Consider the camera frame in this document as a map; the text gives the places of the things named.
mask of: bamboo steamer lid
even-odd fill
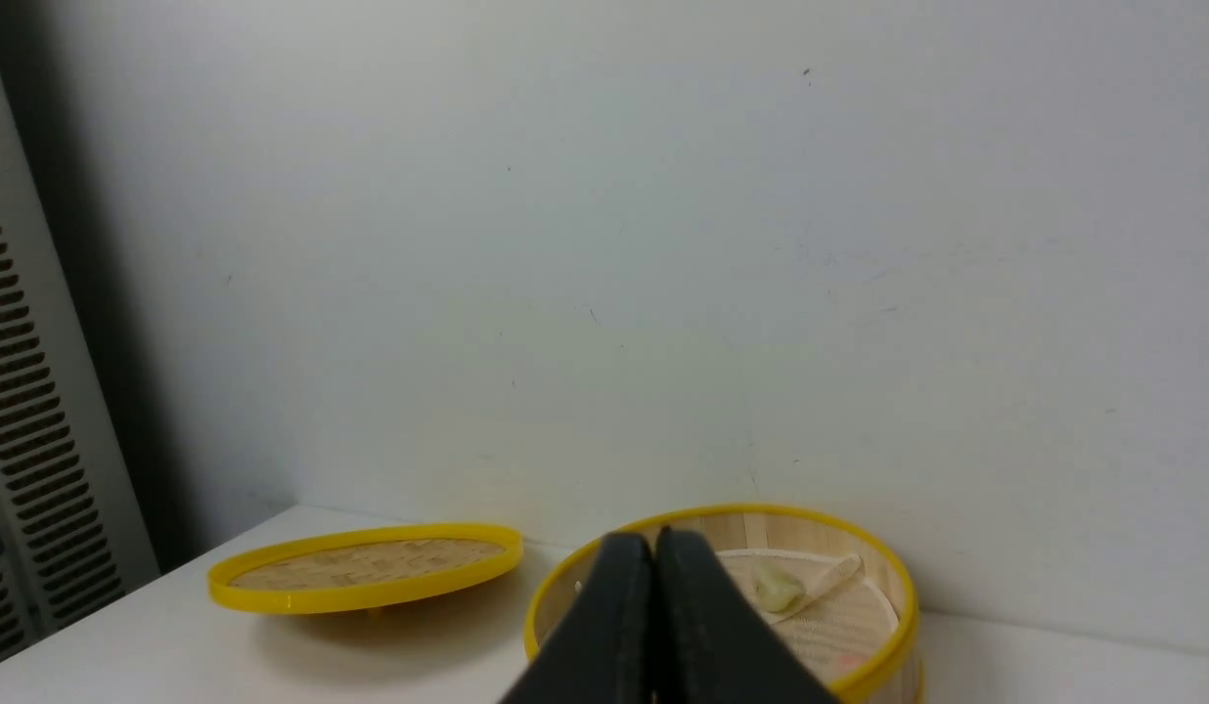
[[[465,589],[515,569],[522,535],[482,524],[361,530],[253,549],[209,570],[229,610],[326,614],[376,610]]]

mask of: bamboo steamer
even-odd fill
[[[852,579],[773,628],[797,658],[827,682],[829,691],[845,704],[919,704],[922,700],[921,660],[916,650],[918,596],[908,570],[883,541],[823,513],[764,503],[690,508],[646,518],[619,530],[638,532],[654,541],[663,526],[701,532],[741,587],[747,569],[739,560],[751,556],[799,565],[802,560],[858,555],[861,567]],[[539,646],[573,605],[574,584],[591,572],[598,544],[596,539],[579,548],[543,581],[525,621],[528,658],[534,659]],[[879,625],[881,614],[891,619],[886,630]],[[872,652],[854,656],[858,663],[850,671],[834,671],[828,676],[829,656],[860,652],[864,641]]]

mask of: white wall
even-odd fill
[[[1209,651],[1209,0],[41,10],[216,538],[783,501]]]

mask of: white table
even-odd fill
[[[0,703],[496,702],[522,670],[525,606],[566,555],[528,543],[514,575],[421,605],[311,619],[220,610],[218,560],[388,525],[297,507],[0,664]],[[924,614],[931,704],[1209,703],[1209,658]]]

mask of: yellow rim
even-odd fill
[[[289,560],[323,549],[354,548],[359,544],[391,543],[398,539],[479,539],[496,543],[504,552],[470,565],[384,581],[380,584],[353,584],[335,589],[242,589],[230,587],[238,576],[273,562]],[[434,524],[399,526],[322,535],[270,544],[218,562],[209,570],[209,595],[229,610],[256,611],[260,614],[326,614],[332,611],[374,610],[401,605],[428,596],[465,589],[498,578],[522,561],[522,533],[482,524]]]
[[[891,552],[881,539],[875,538],[867,531],[856,527],[852,524],[840,520],[840,518],[828,517],[826,513],[808,512],[805,508],[793,508],[793,507],[776,507],[776,504],[770,503],[722,503],[718,507],[706,507],[706,508],[689,508],[686,512],[664,513],[661,517],[646,518],[642,521],[636,521],[626,526],[621,526],[619,531],[635,531],[648,529],[653,526],[671,524],[682,520],[682,518],[698,518],[698,517],[715,517],[718,513],[769,513],[776,517],[796,517],[806,518],[806,520],[818,521],[820,524],[826,524],[829,526],[838,527],[845,532],[858,536],[858,538],[867,541],[872,544],[874,549],[896,570],[899,575],[901,583],[904,584],[904,602],[909,607],[899,616],[899,627],[896,628],[896,633],[891,634],[891,639],[887,640],[886,645],[881,647],[878,652],[874,652],[873,658],[869,658],[867,663],[861,665],[850,676],[840,677],[837,681],[829,682],[829,691],[833,692],[838,698],[845,704],[858,704],[873,694],[874,691],[880,689],[883,685],[886,685],[896,671],[901,667],[904,667],[904,662],[909,659],[914,645],[918,641],[918,593],[914,592],[913,579],[909,578],[909,571],[904,569],[904,562],[899,561],[896,553]],[[534,635],[534,614],[538,610],[540,602],[545,598],[548,589],[562,576],[566,571],[579,560],[586,556],[596,546],[600,539],[592,539],[590,543],[577,549],[569,558],[565,558],[560,565],[556,565],[554,570],[543,579],[543,584],[539,584],[538,590],[534,593],[534,598],[531,600],[531,606],[527,610],[527,618],[525,618],[523,628],[523,642],[525,651],[527,651],[527,658],[534,659],[534,656],[539,652],[539,645],[536,641]]]

